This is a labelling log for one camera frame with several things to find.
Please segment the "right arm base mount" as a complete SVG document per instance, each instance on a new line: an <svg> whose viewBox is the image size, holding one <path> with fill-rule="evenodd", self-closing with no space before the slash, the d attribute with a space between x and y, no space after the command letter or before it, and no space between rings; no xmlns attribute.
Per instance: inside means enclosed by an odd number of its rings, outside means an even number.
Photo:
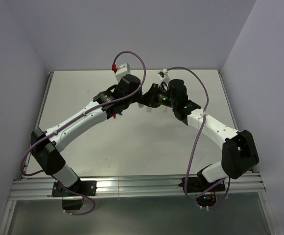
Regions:
<svg viewBox="0 0 284 235"><path fill-rule="evenodd" d="M199 177L189 177L187 190L188 193L201 193L219 181L220 180L215 181L213 183L209 183L205 180L200 180ZM199 205L199 207L209 209L210 207L215 206L217 203L216 193L224 192L225 190L226 190L225 184L221 182L214 188L210 189L204 195L198 197L196 199L196 202Z"/></svg>

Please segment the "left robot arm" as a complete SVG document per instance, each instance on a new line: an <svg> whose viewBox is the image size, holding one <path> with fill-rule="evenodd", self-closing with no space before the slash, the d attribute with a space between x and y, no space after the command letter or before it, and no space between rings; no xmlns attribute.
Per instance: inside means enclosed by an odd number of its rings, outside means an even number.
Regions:
<svg viewBox="0 0 284 235"><path fill-rule="evenodd" d="M83 190L78 175L68 166L61 152L76 138L93 126L120 114L135 98L141 95L141 81L127 74L118 84L98 93L83 110L62 123L42 131L36 128L31 134L35 146L32 156L46 175L52 176L63 185L68 195L76 195Z"/></svg>

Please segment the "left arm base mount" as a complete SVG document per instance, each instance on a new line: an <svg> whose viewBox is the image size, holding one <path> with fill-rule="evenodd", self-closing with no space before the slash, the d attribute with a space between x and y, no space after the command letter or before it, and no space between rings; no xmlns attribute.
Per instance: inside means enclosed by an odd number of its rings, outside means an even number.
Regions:
<svg viewBox="0 0 284 235"><path fill-rule="evenodd" d="M95 201L91 196L95 196L97 181L82 181L78 180L70 187L63 186L60 182L53 184L51 196L53 198L62 198L62 208L65 212L72 215L84 215L92 212L95 209ZM85 201L92 203L92 207L85 212L79 212Z"/></svg>

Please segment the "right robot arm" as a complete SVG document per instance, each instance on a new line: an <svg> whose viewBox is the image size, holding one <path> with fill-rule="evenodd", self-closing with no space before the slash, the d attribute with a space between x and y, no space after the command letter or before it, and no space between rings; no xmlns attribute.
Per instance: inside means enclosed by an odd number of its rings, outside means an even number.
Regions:
<svg viewBox="0 0 284 235"><path fill-rule="evenodd" d="M259 156L252 134L238 131L206 112L188 98L184 81L173 79L165 90L153 84L142 95L140 104L157 108L161 105L172 108L175 117L185 125L194 127L216 143L221 151L221 161L210 164L197 172L197 186L200 190L209 190L223 178L237 179L259 163Z"/></svg>

